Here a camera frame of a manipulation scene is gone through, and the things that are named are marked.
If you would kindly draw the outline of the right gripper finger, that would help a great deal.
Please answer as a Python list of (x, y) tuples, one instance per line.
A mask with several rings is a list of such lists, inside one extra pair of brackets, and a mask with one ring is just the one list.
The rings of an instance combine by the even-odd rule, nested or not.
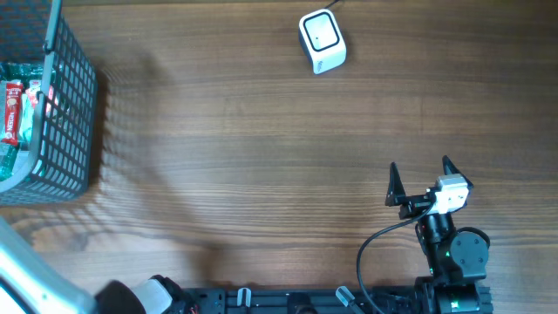
[(442, 158), (442, 165), (443, 165), (443, 171), (445, 175), (449, 175), (449, 174), (459, 174), (466, 182), (467, 187), (469, 189), (473, 189), (474, 185), (473, 183), (464, 175), (462, 174), (457, 167), (453, 164), (453, 162), (451, 161), (451, 159), (447, 156), (444, 155)]
[(392, 162), (390, 165), (389, 184), (384, 204), (388, 207), (395, 207), (404, 204), (405, 201), (405, 188), (401, 181), (397, 164)]

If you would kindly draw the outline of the red Nescafe sachet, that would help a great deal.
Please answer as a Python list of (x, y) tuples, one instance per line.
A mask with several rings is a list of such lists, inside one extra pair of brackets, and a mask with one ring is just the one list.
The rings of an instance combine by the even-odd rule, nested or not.
[(22, 94), (24, 85), (19, 80), (2, 82), (4, 133), (1, 141), (16, 147), (19, 144), (19, 116), (22, 108)]

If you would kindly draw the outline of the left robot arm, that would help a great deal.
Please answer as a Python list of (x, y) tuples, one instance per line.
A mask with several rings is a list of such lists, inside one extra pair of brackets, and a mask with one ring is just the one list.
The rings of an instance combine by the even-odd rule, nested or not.
[(197, 313), (198, 305), (168, 277), (132, 288), (112, 280), (92, 295), (59, 275), (1, 220), (1, 309), (22, 313)]

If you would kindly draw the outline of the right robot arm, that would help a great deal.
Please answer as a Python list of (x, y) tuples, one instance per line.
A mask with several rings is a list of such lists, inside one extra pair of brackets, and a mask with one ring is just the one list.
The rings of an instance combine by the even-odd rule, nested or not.
[(398, 167), (390, 165), (385, 205), (399, 207), (401, 220), (416, 221), (415, 233), (431, 275), (415, 281), (418, 308), (423, 313), (492, 313), (487, 277), (490, 239), (483, 231), (456, 228), (453, 213), (467, 205), (473, 184), (451, 162), (442, 159), (444, 174), (422, 195), (408, 195)]

